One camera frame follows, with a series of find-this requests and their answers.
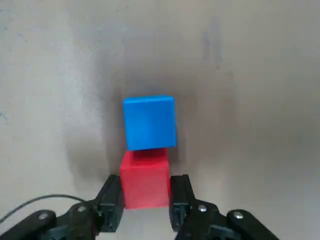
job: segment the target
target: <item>blue cube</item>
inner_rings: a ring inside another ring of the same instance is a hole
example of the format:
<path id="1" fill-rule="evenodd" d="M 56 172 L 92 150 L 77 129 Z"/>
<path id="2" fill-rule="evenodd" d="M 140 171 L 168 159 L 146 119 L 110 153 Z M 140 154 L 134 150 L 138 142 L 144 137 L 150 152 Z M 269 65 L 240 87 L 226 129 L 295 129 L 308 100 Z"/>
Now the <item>blue cube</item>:
<path id="1" fill-rule="evenodd" d="M 123 101 L 129 151 L 175 147 L 175 99 L 171 96 L 128 97 Z"/>

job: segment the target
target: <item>stacked blocks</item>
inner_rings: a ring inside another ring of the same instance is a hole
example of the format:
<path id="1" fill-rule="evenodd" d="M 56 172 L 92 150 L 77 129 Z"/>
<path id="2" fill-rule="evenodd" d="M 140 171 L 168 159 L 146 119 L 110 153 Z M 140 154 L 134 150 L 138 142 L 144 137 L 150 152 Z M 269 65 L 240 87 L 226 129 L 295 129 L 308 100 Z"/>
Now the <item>stacked blocks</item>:
<path id="1" fill-rule="evenodd" d="M 175 101 L 170 96 L 129 97 L 123 102 L 125 153 L 120 177 L 127 209 L 169 204 L 168 147 L 175 147 Z"/>

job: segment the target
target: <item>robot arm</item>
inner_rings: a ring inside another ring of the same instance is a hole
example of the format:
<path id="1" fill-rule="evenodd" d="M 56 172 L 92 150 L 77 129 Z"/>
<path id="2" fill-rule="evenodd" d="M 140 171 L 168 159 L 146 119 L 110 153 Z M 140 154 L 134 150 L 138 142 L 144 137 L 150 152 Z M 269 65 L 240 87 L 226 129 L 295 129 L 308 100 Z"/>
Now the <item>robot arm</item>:
<path id="1" fill-rule="evenodd" d="M 195 198 L 188 175 L 170 178 L 169 217 L 176 240 L 279 240 L 251 213 L 231 210 Z M 32 213 L 0 236 L 0 240 L 94 240 L 114 233 L 124 212 L 120 177 L 110 175 L 96 198 L 73 205 L 56 217 L 51 210 Z"/>

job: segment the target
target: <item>wire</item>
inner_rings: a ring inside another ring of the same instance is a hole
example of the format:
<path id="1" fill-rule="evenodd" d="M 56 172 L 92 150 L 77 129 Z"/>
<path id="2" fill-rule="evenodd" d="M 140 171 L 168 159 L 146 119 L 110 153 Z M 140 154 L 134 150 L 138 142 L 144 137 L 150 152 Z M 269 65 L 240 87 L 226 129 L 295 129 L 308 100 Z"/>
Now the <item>wire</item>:
<path id="1" fill-rule="evenodd" d="M 43 195 L 43 196 L 38 196 L 35 198 L 32 198 L 22 204 L 20 204 L 19 206 L 17 206 L 16 208 L 12 209 L 11 211 L 9 211 L 6 215 L 4 215 L 2 218 L 0 218 L 0 225 L 7 220 L 8 218 L 10 218 L 13 214 L 15 214 L 17 211 L 19 211 L 20 209 L 24 208 L 25 206 L 32 204 L 34 202 L 37 202 L 39 200 L 43 200 L 43 199 L 51 199 L 51 198 L 65 198 L 65 199 L 73 199 L 73 200 L 77 200 L 81 203 L 84 204 L 88 204 L 88 202 L 82 198 L 79 198 L 77 196 L 71 196 L 71 195 L 67 195 L 67 194 L 50 194 L 50 195 Z"/>

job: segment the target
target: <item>bolt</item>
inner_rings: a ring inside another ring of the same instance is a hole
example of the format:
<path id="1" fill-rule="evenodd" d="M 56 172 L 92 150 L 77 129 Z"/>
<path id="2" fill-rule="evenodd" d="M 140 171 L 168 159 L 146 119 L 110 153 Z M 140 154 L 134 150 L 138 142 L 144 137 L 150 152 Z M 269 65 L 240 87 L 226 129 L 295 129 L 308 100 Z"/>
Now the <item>bolt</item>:
<path id="1" fill-rule="evenodd" d="M 40 216 L 38 217 L 40 220 L 43 220 L 43 219 L 46 219 L 48 217 L 48 214 L 47 213 L 42 213 L 40 214 Z"/>
<path id="2" fill-rule="evenodd" d="M 233 213 L 233 216 L 234 216 L 236 219 L 243 219 L 243 218 L 244 218 L 244 215 L 243 215 L 241 212 L 239 212 L 239 211 L 235 211 L 235 212 Z"/>
<path id="3" fill-rule="evenodd" d="M 204 213 L 204 212 L 207 211 L 207 208 L 206 208 L 205 205 L 202 205 L 202 204 L 201 204 L 201 205 L 198 206 L 198 210 L 199 210 L 200 212 Z"/>
<path id="4" fill-rule="evenodd" d="M 86 207 L 85 206 L 80 206 L 78 209 L 78 212 L 83 212 L 84 210 L 86 210 Z"/>

